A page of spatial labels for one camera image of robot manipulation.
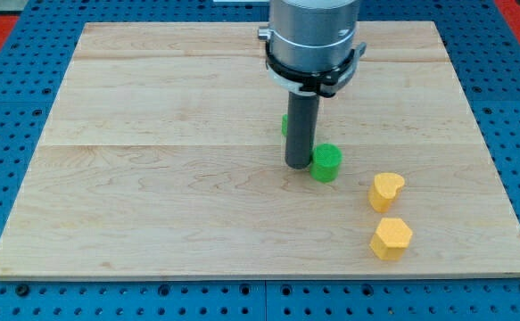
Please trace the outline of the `black clamp ring mount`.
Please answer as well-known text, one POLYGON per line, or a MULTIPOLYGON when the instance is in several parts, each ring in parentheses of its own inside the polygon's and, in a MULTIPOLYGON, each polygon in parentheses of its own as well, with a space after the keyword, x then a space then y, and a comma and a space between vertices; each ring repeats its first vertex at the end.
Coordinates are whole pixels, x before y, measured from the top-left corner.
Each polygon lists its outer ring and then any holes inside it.
POLYGON ((332 98, 345 87, 356 73, 359 59, 365 54, 367 44, 362 42, 351 49, 347 58, 328 71, 303 72, 285 67, 270 52, 270 43, 265 44, 266 69, 269 77, 279 86, 295 95, 318 95, 332 98))

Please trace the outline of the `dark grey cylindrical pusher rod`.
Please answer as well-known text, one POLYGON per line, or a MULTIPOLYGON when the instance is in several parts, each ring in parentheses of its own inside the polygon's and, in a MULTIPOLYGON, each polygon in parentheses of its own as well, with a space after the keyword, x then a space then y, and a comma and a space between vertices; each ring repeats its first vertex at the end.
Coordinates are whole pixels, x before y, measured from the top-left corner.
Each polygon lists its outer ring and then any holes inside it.
POLYGON ((292 169, 305 169, 311 163, 318 107, 318 95, 288 95, 285 163, 292 169))

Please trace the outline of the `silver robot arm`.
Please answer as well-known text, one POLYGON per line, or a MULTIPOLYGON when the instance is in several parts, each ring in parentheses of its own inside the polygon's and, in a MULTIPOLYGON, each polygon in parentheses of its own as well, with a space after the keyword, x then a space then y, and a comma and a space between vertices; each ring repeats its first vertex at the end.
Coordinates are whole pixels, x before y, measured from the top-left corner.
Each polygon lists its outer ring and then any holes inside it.
POLYGON ((353 44, 360 0, 271 0, 265 42, 269 77, 288 92, 285 163, 311 164, 319 100, 352 80, 367 45, 353 44))

